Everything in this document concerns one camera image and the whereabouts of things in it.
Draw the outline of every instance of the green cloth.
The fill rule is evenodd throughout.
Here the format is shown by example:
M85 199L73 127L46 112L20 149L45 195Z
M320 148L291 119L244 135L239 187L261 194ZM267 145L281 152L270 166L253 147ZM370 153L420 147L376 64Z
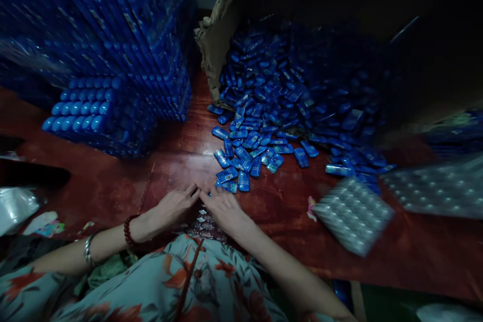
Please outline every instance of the green cloth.
M79 284L75 286L74 295L77 297L81 296L85 288L88 289L84 296L88 295L101 284L126 272L137 261L138 257L131 251L125 251L113 255L103 264L95 267L90 274L84 274Z

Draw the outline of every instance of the open cardboard box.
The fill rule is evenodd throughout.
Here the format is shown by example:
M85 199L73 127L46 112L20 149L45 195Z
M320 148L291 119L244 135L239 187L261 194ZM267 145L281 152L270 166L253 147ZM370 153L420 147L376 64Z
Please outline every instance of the open cardboard box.
M415 16L399 43L406 73L397 89L381 90L388 124L379 130L389 145L448 116L483 105L483 13L478 0L217 0L195 30L213 102L230 39L244 17L284 16L308 27L356 19L360 32L387 42Z

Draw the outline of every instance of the label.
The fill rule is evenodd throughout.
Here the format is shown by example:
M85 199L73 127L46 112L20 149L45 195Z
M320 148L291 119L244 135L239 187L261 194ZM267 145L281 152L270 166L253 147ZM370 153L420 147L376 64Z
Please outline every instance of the label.
M129 25L129 27L131 28L131 31L133 33L136 33L137 32L137 29L136 29L136 26L134 25L134 23L132 22L132 19L131 17L129 16L128 13L122 13L122 15L124 15L124 18L126 19L127 21L127 25Z
M65 56L66 56L67 58L69 58L69 59L72 61L72 63L74 63L75 65L79 66L79 63L77 63L77 60L76 60L76 59L72 58L72 57L71 57L70 55L68 55L68 54L65 54Z
M73 17L71 17L71 16L69 16L69 15L68 15L68 14L65 12L65 10L64 10L63 8L61 8L61 7L57 7L57 9L60 11L60 13L61 13L62 15L64 15L64 16L67 18L67 20L69 21L69 23L70 23L70 24L71 24L71 25L72 25L74 28L76 28L76 29L77 29L77 24L75 23L74 18L73 18Z
M127 54L124 54L124 59L126 59L126 61L128 62L128 64L130 66L132 66L132 61L131 61L131 59L129 59L129 57L127 56Z
M99 57L100 60L102 60L104 62L104 64L106 65L107 68L111 68L109 63L107 62L107 60L105 60L101 55L97 55Z
M134 17L136 18L136 21L139 25L142 24L142 21L139 19L139 17L137 16L136 12L134 10L131 10L132 11L132 14L134 15Z
M84 58L85 60L87 60L89 62L89 64L92 65L93 68L96 67L96 65L94 64L94 61L92 59L90 59L87 55L82 54L82 58Z
M101 27L101 29L105 29L106 26L104 25L104 19L101 19L101 17L96 13L95 10L89 10L91 12L91 15L96 19L97 23Z

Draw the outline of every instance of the stack of blue bottles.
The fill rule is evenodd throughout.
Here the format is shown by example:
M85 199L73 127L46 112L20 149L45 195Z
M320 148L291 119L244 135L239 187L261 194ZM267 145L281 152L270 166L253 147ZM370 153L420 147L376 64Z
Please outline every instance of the stack of blue bottles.
M186 119L196 0L0 3L0 55L62 77L126 75L158 117Z
M377 176L396 165L371 146L376 127L385 123L378 89L400 80L384 47L350 26L310 31L274 16L242 25L220 75L220 100L234 112L208 108L220 124L231 121L213 134L237 147L238 158L229 150L215 153L220 165L258 176L260 163L275 173L293 153L306 168L317 145L330 152L326 173L356 176L380 194ZM222 187L240 178L225 174L218 175Z
M116 157L144 157L156 116L125 78L74 78L45 120L45 132Z

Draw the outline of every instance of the woman's right hand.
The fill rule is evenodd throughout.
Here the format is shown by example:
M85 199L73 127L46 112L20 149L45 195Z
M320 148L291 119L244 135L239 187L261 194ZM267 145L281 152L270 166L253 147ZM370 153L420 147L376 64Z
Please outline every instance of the woman's right hand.
M215 219L219 227L230 237L237 240L238 236L257 230L255 222L244 213L235 196L221 187L211 187L211 197L201 191L200 198Z

